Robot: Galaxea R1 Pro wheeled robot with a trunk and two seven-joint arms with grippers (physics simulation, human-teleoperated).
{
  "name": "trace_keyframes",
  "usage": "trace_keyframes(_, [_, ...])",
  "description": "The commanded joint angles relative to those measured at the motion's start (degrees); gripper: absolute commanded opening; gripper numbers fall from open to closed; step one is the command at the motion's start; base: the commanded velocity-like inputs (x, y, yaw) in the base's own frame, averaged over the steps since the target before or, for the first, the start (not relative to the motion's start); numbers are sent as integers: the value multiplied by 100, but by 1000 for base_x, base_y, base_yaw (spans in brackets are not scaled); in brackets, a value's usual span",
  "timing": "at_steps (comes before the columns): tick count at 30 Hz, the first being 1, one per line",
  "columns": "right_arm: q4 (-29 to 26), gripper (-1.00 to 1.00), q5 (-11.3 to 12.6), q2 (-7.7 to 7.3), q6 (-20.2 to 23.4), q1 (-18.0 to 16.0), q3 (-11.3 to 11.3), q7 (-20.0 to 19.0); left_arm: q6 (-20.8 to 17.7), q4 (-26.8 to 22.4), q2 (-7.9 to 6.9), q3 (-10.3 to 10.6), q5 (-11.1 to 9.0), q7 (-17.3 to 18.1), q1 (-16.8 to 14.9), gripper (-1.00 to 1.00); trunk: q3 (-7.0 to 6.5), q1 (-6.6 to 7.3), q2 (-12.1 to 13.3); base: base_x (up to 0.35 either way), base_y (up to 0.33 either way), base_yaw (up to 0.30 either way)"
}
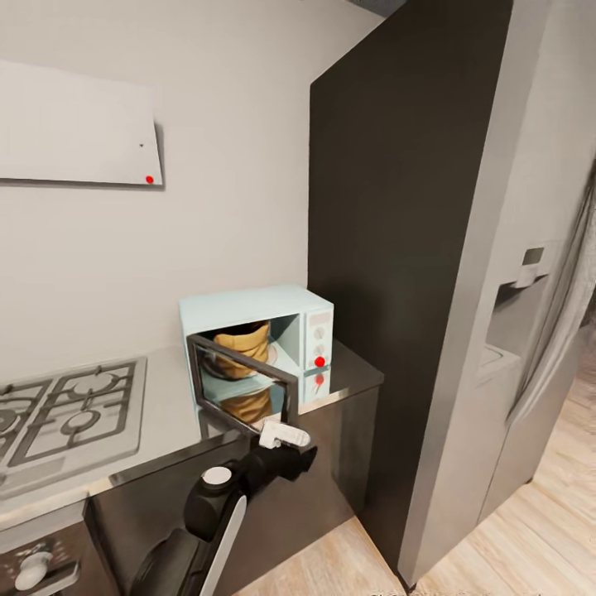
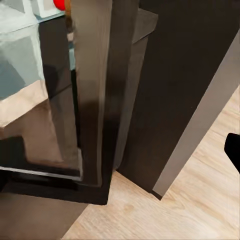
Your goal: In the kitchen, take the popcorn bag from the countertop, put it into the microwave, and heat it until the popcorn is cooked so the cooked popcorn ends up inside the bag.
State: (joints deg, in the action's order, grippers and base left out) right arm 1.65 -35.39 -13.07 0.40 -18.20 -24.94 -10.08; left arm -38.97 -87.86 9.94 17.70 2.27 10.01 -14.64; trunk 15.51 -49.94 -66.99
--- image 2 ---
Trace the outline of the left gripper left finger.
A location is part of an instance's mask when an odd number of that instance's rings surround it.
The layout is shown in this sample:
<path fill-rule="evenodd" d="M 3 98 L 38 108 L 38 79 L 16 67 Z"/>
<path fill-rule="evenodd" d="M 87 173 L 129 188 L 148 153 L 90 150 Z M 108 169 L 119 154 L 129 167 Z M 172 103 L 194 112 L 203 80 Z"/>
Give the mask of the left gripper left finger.
<path fill-rule="evenodd" d="M 0 138 L 0 192 L 26 153 L 22 133 Z"/>

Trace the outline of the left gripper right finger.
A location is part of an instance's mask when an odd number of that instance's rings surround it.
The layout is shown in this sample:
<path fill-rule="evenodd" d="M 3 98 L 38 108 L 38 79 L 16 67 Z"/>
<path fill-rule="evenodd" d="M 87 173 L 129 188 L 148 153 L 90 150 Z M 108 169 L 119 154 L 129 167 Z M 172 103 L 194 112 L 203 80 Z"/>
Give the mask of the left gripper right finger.
<path fill-rule="evenodd" d="M 224 151 L 240 173 L 240 135 L 229 133 L 227 135 Z"/>

